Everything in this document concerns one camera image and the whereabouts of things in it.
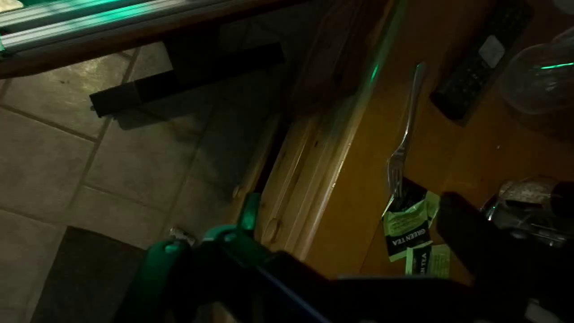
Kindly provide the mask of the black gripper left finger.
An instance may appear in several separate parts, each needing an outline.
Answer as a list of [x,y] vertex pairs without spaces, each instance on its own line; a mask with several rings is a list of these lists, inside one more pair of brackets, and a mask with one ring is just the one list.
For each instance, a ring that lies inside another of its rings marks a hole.
[[270,250],[236,227],[202,241],[152,243],[112,323],[191,323],[218,303],[238,323],[331,323],[329,281],[285,250]]

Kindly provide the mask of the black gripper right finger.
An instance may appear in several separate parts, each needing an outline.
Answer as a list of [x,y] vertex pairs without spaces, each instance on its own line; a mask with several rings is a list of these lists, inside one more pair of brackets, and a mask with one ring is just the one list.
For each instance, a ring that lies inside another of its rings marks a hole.
[[574,249],[534,236],[512,236],[471,202],[444,191],[435,216],[437,233],[473,274],[475,317],[489,323],[525,323],[536,299],[561,323],[574,323]]

